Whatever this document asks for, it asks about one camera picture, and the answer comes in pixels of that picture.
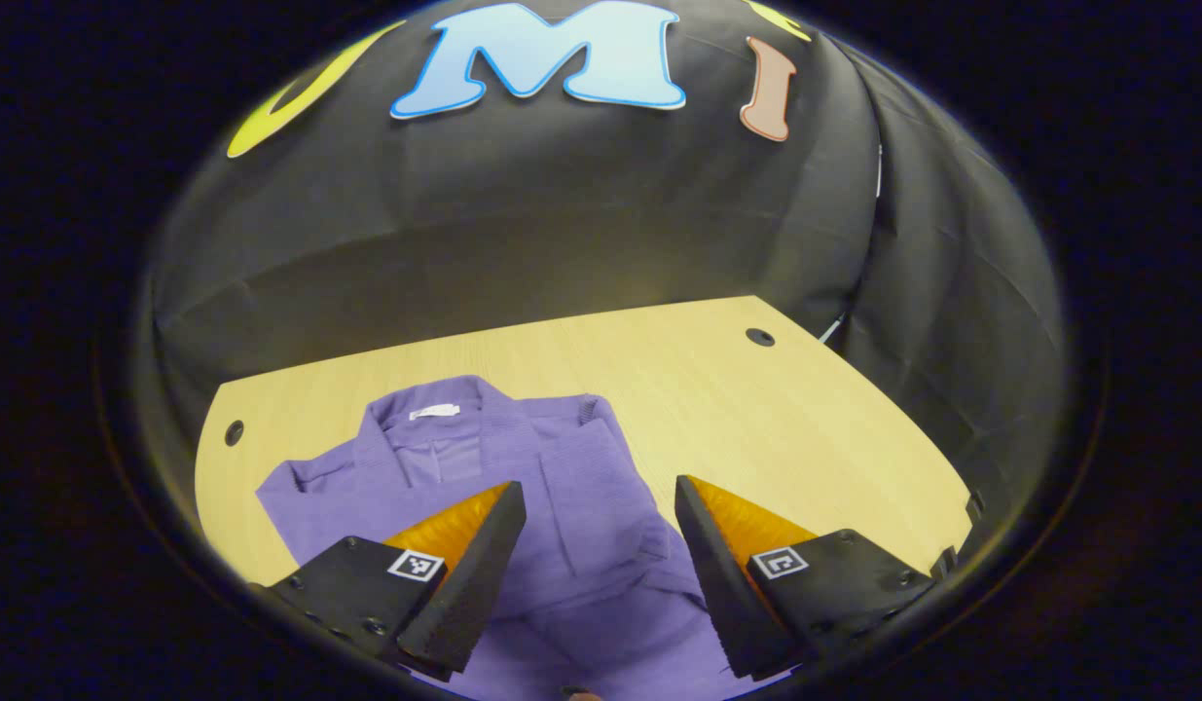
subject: wooden table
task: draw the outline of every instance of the wooden table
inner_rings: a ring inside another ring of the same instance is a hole
[[[760,328],[775,338],[757,345]],[[875,386],[756,297],[570,316],[382,347],[219,387],[196,462],[210,545],[246,581],[297,569],[254,491],[286,458],[355,438],[365,404],[477,374],[516,399],[606,397],[660,513],[694,474],[813,533],[858,529],[928,571],[969,535],[969,491]],[[236,418],[239,442],[224,440]]]

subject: screw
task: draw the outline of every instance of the screw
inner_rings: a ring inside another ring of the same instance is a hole
[[[386,635],[386,634],[388,634],[388,626],[383,625],[383,622],[380,620],[380,618],[364,618],[363,628],[370,635]]]
[[[760,328],[748,329],[748,339],[755,343],[756,345],[768,346],[774,344],[773,334],[770,334],[768,331],[761,331]]]
[[[238,440],[242,440],[242,433],[245,432],[245,426],[240,421],[231,422],[227,424],[227,430],[224,432],[224,444],[228,447],[237,445]]]

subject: letter m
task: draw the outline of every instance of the letter m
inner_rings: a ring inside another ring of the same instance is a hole
[[[392,103],[399,120],[474,105],[484,84],[472,79],[476,54],[518,97],[545,88],[564,63],[585,49],[583,70],[565,81],[565,93],[589,102],[677,109],[686,95],[671,83],[666,26],[676,13],[639,2],[605,0],[557,25],[526,7],[506,2],[453,14],[433,25],[442,31],[418,84]]]

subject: clothing label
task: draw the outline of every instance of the clothing label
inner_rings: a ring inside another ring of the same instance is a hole
[[[410,412],[410,421],[418,417],[456,417],[462,411],[463,409],[458,404],[436,404],[418,409],[417,412]]]

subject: orange letter i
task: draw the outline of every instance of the orange letter i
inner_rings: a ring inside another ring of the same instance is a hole
[[[786,125],[786,99],[796,64],[756,37],[749,36],[748,44],[756,53],[756,81],[751,101],[739,109],[739,120],[764,138],[786,141],[791,133]]]

